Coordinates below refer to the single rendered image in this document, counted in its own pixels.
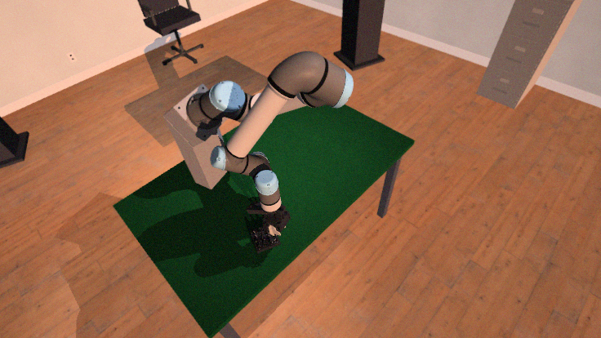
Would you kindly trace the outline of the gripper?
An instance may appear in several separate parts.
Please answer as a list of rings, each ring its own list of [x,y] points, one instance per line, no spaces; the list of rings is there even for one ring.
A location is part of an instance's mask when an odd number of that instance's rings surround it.
[[[281,235],[280,233],[286,228],[287,222],[291,219],[290,212],[286,211],[286,206],[282,205],[276,211],[265,211],[265,213],[275,213],[263,216],[263,229],[274,236],[274,234]],[[285,210],[285,211],[283,211]],[[272,223],[272,224],[271,224]],[[275,228],[276,225],[276,228]],[[277,230],[277,231],[276,231]]]

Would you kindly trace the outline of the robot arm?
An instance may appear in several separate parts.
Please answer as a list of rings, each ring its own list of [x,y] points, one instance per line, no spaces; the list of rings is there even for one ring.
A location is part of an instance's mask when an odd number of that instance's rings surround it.
[[[260,201],[248,206],[249,214],[268,215],[263,210],[276,211],[281,206],[278,178],[268,158],[261,151],[248,154],[270,123],[281,113],[307,105],[340,108],[354,87],[345,69],[313,51],[298,52],[283,60],[267,82],[265,89],[253,96],[235,82],[219,82],[207,92],[192,96],[186,105],[189,120],[204,130],[216,127],[223,117],[241,122],[225,147],[212,150],[211,165],[252,177]]]

